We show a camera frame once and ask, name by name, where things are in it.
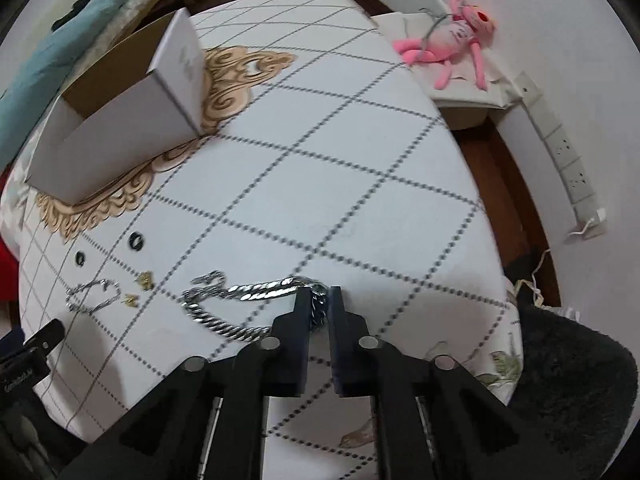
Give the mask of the gold earring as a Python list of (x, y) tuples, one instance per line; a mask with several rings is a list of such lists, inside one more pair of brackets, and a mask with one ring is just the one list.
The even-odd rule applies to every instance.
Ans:
[(136, 278), (136, 283), (141, 287), (142, 290), (148, 292), (154, 288), (154, 280), (153, 274), (151, 271), (145, 271), (138, 275)]
[(135, 294), (126, 294), (124, 296), (124, 305), (130, 308), (139, 307), (140, 296)]

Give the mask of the white cardboard box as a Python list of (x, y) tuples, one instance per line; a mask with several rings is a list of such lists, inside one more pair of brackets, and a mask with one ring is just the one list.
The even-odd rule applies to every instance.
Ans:
[(26, 181), (76, 205), (202, 132), (204, 54), (187, 10), (101, 56), (56, 99)]

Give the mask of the red bed sheet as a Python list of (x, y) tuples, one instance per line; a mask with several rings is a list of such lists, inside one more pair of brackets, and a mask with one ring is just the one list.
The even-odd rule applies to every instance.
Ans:
[(1, 200), (1, 302), (18, 299), (20, 275), (20, 231), (16, 228), (9, 203)]

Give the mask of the white diamond pattern tablecloth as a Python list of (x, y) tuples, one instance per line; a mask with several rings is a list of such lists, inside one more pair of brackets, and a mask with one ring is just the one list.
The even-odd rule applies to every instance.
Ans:
[(36, 389), (65, 434), (61, 477), (205, 479), (210, 366), (267, 337), (306, 288), (306, 385), (269, 400), (261, 479), (379, 479), (370, 399), (334, 389), (338, 287), (371, 335), (428, 365), (433, 479), (508, 478), (520, 321), (436, 105), (352, 0), (190, 17), (201, 134), (76, 205), (29, 185), (21, 316), (29, 335), (65, 327)]

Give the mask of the light blue quilt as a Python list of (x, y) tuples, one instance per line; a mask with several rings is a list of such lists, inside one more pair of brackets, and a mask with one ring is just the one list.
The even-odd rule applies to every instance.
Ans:
[(77, 61), (128, 0), (90, 0), (44, 38), (1, 97), (1, 166), (15, 158)]

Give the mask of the white power strip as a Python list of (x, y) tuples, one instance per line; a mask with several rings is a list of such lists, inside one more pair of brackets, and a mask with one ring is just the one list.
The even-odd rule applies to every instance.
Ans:
[(585, 170), (582, 158), (576, 151), (562, 122), (544, 97), (544, 92), (536, 85), (528, 73), (522, 70), (513, 81), (522, 99), (522, 105), (542, 144), (546, 148), (554, 169), (560, 176), (570, 206), (577, 221), (577, 228), (568, 237), (582, 237), (585, 240), (605, 232), (606, 212), (600, 205), (596, 191)]

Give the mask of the checkered mattress pad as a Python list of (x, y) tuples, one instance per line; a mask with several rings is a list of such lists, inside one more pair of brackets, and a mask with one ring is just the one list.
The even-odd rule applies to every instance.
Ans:
[(108, 46), (114, 47), (130, 36), (159, 4), (160, 0), (128, 0), (108, 26)]

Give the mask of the pink panther plush toy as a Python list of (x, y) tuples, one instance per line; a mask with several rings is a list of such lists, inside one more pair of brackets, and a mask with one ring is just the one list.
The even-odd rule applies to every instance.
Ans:
[(452, 75), (452, 63), (469, 53), (474, 66), (475, 84), (488, 90), (482, 50), (494, 36), (496, 23), (480, 6), (466, 0), (449, 0), (449, 12), (436, 18), (422, 38), (395, 40), (393, 49), (409, 66), (440, 64), (442, 70), (434, 82), (436, 90), (445, 89)]

